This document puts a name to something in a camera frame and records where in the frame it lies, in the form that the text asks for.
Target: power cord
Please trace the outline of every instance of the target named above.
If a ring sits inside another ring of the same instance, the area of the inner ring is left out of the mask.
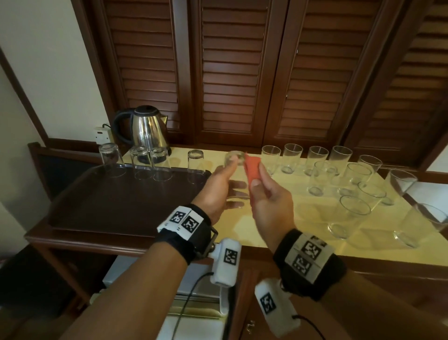
[[[179,327],[179,322],[181,322],[181,317],[185,312],[185,307],[187,306],[188,301],[190,300],[191,296],[193,295],[193,290],[196,288],[196,285],[199,283],[199,281],[201,281],[206,276],[212,276],[213,274],[214,274],[213,272],[205,273],[204,275],[201,275],[199,277],[199,279],[197,279],[196,282],[194,283],[193,288],[191,288],[190,294],[188,294],[187,300],[185,301],[184,306],[182,307],[181,313],[179,314],[179,317],[177,318],[177,322],[176,322],[176,325],[174,326],[174,331],[172,333],[171,340],[174,340],[174,336],[176,335],[177,328]]]
[[[322,340],[326,340],[325,337],[323,336],[323,334],[320,332],[320,330],[316,327],[316,325],[314,325],[310,319],[304,317],[303,315],[293,315],[293,319],[301,319],[301,320],[305,320],[306,322],[308,322],[315,330],[316,332],[319,333],[320,337],[322,338]]]

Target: person's right arm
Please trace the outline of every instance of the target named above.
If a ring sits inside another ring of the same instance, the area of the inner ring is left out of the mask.
[[[258,232],[272,253],[293,228],[291,193],[260,163],[261,181],[250,186]],[[320,300],[353,339],[448,339],[448,327],[351,270]]]

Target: kettle lid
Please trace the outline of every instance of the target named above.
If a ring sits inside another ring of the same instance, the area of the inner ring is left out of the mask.
[[[152,117],[159,113],[160,111],[151,105],[141,105],[134,109],[134,114],[139,117]]]

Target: person's left hand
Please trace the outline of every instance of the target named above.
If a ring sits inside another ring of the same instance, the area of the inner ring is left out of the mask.
[[[230,180],[237,166],[236,157],[227,166],[218,166],[192,202],[208,215],[212,225],[219,221],[224,210],[240,208],[244,205],[244,202],[227,201],[228,197],[249,198],[247,194],[235,190],[246,188],[245,182]]]

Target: wooden shutter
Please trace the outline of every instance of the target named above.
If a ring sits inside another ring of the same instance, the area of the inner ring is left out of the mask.
[[[185,16],[186,23],[186,0],[93,2],[118,108],[157,107],[162,114],[168,115],[167,127],[172,143],[185,142],[185,136],[193,132],[189,131],[187,117],[191,114],[189,103],[179,101],[182,71],[178,70],[179,55],[183,53],[189,63],[189,37],[187,24],[176,29],[173,14],[176,8],[173,6],[183,2],[184,13],[178,14]],[[175,50],[175,31],[180,29],[185,32],[182,39],[187,40],[186,52]]]
[[[448,1],[430,3],[400,24],[345,142],[357,154],[416,166],[447,130]]]
[[[259,147],[288,1],[192,3],[197,141]]]
[[[402,3],[290,1],[264,144],[339,143]]]

